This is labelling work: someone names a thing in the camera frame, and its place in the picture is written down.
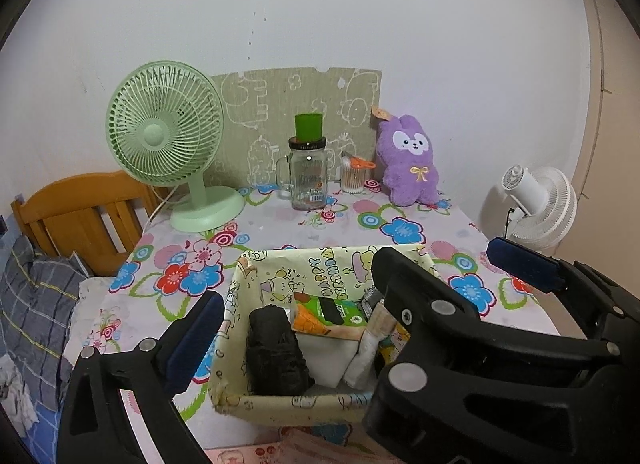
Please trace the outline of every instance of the jar handle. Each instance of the jar handle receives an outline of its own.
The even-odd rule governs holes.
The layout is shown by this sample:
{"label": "jar handle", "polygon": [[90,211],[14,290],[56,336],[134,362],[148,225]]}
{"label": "jar handle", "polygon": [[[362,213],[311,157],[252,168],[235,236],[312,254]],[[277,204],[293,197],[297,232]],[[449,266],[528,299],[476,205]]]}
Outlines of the jar handle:
{"label": "jar handle", "polygon": [[[293,186],[291,184],[291,164],[290,164],[290,160],[291,160],[291,154],[290,153],[286,157],[280,157],[278,160],[276,160],[276,184],[277,184],[279,189],[281,189],[282,191],[288,191],[289,193],[293,189]],[[287,163],[287,172],[289,173],[289,177],[288,177],[287,181],[284,181],[280,177],[280,171],[281,171],[280,167],[282,166],[282,161],[286,161],[286,163]]]}

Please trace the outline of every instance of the green package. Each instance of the green package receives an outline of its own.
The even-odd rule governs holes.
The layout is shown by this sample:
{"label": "green package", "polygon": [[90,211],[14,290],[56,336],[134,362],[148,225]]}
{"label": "green package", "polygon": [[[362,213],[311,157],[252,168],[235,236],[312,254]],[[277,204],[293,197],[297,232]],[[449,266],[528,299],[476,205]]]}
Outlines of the green package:
{"label": "green package", "polygon": [[292,323],[295,332],[360,341],[367,325],[355,303],[311,294],[293,294],[296,309]]}

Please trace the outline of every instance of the green lid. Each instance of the green lid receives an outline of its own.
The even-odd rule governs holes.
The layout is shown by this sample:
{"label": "green lid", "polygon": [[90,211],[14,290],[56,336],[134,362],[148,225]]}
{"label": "green lid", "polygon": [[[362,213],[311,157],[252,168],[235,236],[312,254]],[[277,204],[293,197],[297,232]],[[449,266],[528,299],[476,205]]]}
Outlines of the green lid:
{"label": "green lid", "polygon": [[299,113],[296,119],[296,137],[299,142],[322,139],[322,113]]}

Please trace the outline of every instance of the blue plaid bedding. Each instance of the blue plaid bedding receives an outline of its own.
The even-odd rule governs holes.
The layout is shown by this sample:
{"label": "blue plaid bedding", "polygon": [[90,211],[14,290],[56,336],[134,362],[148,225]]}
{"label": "blue plaid bedding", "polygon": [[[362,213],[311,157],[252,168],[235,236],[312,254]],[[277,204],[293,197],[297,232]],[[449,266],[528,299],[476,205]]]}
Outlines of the blue plaid bedding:
{"label": "blue plaid bedding", "polygon": [[28,384],[34,404],[58,411],[72,366],[62,357],[69,321],[86,277],[63,257],[15,241],[0,277],[0,330],[6,351]]}

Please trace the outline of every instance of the fan base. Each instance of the fan base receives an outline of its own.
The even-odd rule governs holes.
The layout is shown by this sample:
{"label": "fan base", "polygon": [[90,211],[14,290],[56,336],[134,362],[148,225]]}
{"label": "fan base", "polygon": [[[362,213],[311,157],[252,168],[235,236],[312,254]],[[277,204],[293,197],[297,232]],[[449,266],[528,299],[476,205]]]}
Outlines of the fan base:
{"label": "fan base", "polygon": [[185,233],[209,231],[238,216],[244,208],[244,198],[235,189],[226,186],[206,188],[207,203],[196,209],[191,204],[191,195],[186,195],[174,205],[171,227]]}

